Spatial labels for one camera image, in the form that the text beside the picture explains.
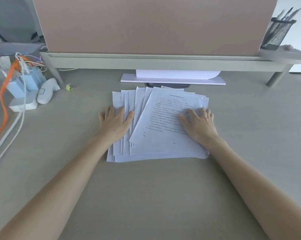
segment pen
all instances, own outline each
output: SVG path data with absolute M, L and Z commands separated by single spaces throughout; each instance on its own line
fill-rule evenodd
M 299 12 L 301 8 L 299 8 L 298 10 L 294 11 L 290 16 L 288 16 L 285 21 L 290 21 L 292 20 L 292 18 Z
M 285 12 L 285 9 L 277 16 L 276 20 L 281 20 L 284 12 Z
M 285 20 L 285 18 L 287 18 L 287 16 L 290 14 L 290 12 L 293 10 L 294 7 L 292 7 L 291 9 L 289 9 L 289 11 L 284 15 L 284 17 L 282 18 L 282 20 Z

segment gray office chair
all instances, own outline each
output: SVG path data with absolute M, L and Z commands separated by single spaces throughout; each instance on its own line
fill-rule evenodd
M 0 0 L 0 38 L 15 43 L 39 41 L 25 0 Z

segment forearm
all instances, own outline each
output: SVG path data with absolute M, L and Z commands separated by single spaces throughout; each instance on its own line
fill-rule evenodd
M 271 240 L 301 240 L 301 208 L 217 138 L 208 148 Z
M 0 240 L 57 239 L 109 144 L 94 138 L 0 231 Z

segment person's left arm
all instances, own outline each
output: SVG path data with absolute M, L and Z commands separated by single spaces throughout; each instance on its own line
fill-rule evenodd
M 106 150 L 128 131 L 134 112 L 124 108 L 98 114 L 98 134 L 0 231 L 0 240 L 55 240 L 64 229 L 91 174 Z

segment person's right arm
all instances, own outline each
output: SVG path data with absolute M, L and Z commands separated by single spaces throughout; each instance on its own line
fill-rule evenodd
M 188 112 L 190 122 L 179 116 L 186 132 L 213 155 L 268 237 L 301 240 L 301 207 L 217 135 L 209 110 L 202 109 L 200 116 L 194 110 Z

